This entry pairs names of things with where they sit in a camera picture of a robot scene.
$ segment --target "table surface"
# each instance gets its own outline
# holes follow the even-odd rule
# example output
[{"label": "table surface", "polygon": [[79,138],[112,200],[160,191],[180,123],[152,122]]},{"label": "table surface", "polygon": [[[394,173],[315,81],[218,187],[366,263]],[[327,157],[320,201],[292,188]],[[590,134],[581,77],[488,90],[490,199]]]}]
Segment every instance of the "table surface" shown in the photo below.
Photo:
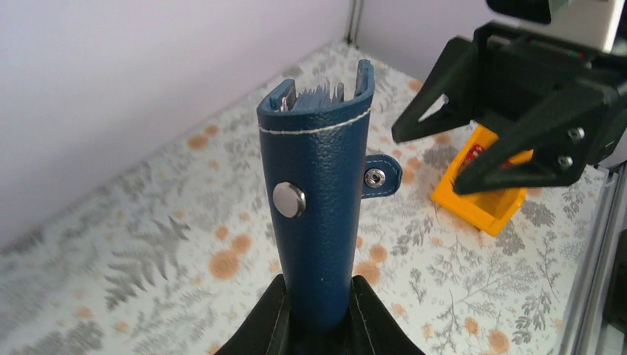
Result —
[{"label": "table surface", "polygon": [[[214,353],[281,272],[255,108],[284,78],[349,94],[361,58],[314,53],[1,251],[0,354]],[[498,238],[479,232],[429,199],[473,127],[394,144],[420,82],[370,60],[368,152],[404,177],[362,202],[356,274],[427,354],[549,353],[605,175],[531,190]]]}]

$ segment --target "fern leaf print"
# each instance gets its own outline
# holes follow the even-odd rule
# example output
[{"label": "fern leaf print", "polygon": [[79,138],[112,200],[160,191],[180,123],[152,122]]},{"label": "fern leaf print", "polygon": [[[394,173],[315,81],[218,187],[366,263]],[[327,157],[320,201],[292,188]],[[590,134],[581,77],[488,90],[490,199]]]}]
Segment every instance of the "fern leaf print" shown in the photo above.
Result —
[{"label": "fern leaf print", "polygon": [[118,262],[109,264],[109,269],[115,271],[115,276],[104,277],[114,286],[106,290],[106,306],[110,311],[130,297],[136,297],[137,290],[146,291],[143,281],[154,286],[155,268],[163,279],[168,280],[167,263],[174,269],[179,267],[177,251],[181,240],[189,240],[183,233],[190,230],[189,226],[172,217],[169,217],[169,226],[157,220],[152,222],[157,226],[158,233],[134,234],[132,239],[137,241],[136,248],[113,253],[119,259]]}]

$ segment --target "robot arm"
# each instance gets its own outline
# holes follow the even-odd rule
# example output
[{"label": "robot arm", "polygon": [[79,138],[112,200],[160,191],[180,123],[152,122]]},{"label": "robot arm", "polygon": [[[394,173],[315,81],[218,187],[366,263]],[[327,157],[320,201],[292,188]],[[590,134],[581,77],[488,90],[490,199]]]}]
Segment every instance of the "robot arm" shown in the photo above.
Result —
[{"label": "robot arm", "polygon": [[[496,132],[499,140],[455,181],[460,195],[575,183],[586,165],[614,151],[627,127],[627,57],[608,45],[621,30],[623,2],[597,5],[606,11],[603,29],[576,41],[576,30],[567,29],[584,32],[586,22],[575,19],[598,1],[488,0],[495,11],[536,23],[488,23],[471,41],[450,40],[393,126],[394,140],[412,141],[470,121]],[[423,117],[441,95],[447,103]],[[534,152],[530,162],[501,165],[527,150]]]}]

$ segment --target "metal snap fastener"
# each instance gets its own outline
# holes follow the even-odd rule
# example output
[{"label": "metal snap fastener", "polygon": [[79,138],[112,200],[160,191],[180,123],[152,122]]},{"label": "metal snap fastener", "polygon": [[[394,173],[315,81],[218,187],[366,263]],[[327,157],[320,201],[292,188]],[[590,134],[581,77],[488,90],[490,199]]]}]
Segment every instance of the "metal snap fastener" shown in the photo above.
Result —
[{"label": "metal snap fastener", "polygon": [[381,187],[385,183],[385,173],[381,169],[370,169],[366,172],[364,181],[368,187],[373,189]]},{"label": "metal snap fastener", "polygon": [[305,193],[289,182],[278,183],[272,192],[277,210],[287,218],[300,216],[305,210]]}]

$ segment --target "blue leather pouch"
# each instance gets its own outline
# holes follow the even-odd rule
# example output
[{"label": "blue leather pouch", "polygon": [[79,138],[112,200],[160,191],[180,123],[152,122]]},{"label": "blue leather pouch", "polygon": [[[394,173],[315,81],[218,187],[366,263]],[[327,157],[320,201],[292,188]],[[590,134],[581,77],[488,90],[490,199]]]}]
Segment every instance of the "blue leather pouch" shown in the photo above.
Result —
[{"label": "blue leather pouch", "polygon": [[350,101],[340,92],[334,103],[305,104],[306,95],[286,80],[257,107],[291,313],[314,331],[332,330],[348,310],[362,198],[400,186],[396,160],[365,154],[374,86],[372,65],[363,60]]}]

